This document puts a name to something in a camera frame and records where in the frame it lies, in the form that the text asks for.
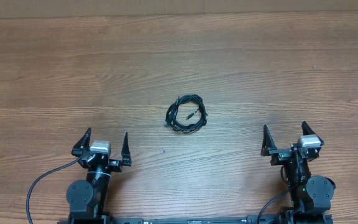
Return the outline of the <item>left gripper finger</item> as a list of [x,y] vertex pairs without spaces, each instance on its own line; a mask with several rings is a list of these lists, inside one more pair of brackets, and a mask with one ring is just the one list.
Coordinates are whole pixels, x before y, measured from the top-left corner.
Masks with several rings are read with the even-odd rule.
[[90,148],[91,128],[88,128],[80,140],[72,147],[72,156],[81,156]]
[[121,156],[122,156],[122,165],[123,166],[131,166],[132,165],[131,152],[129,149],[128,132],[126,132],[125,136],[124,136],[124,141],[123,141],[122,150],[121,150]]

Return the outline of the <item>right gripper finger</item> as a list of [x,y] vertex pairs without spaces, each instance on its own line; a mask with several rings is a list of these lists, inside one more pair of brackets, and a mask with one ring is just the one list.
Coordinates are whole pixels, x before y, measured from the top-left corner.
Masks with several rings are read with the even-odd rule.
[[[310,128],[310,126],[308,125],[308,123],[306,121],[303,121],[301,123],[301,128],[302,128],[302,131],[303,131],[303,135],[306,136],[306,135],[316,135],[316,133]],[[320,141],[320,145],[323,146],[324,145],[324,141],[318,136],[318,139]]]
[[263,141],[261,147],[261,156],[270,156],[272,151],[277,150],[277,147],[273,141],[272,135],[269,131],[269,127],[265,124],[263,129]]

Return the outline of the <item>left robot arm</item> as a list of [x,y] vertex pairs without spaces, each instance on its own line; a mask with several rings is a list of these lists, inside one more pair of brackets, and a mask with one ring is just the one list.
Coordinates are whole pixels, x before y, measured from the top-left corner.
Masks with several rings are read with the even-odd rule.
[[108,141],[91,142],[91,128],[73,146],[71,154],[87,170],[86,179],[73,182],[67,189],[67,202],[70,206],[67,223],[105,223],[117,221],[104,211],[111,174],[122,172],[124,166],[131,166],[128,134],[125,134],[121,149],[121,159],[111,159],[111,145]]

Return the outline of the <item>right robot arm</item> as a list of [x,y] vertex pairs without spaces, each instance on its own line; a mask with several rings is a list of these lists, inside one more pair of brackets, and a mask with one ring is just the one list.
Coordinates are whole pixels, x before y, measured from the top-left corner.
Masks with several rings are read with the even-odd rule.
[[[270,164],[280,166],[280,176],[288,189],[269,200],[257,215],[257,223],[332,223],[331,209],[336,184],[330,178],[311,175],[308,163],[319,157],[324,141],[306,121],[301,124],[303,134],[289,148],[279,149],[264,125],[261,156],[270,156]],[[289,195],[291,207],[283,208],[272,218],[264,211],[278,199]]]

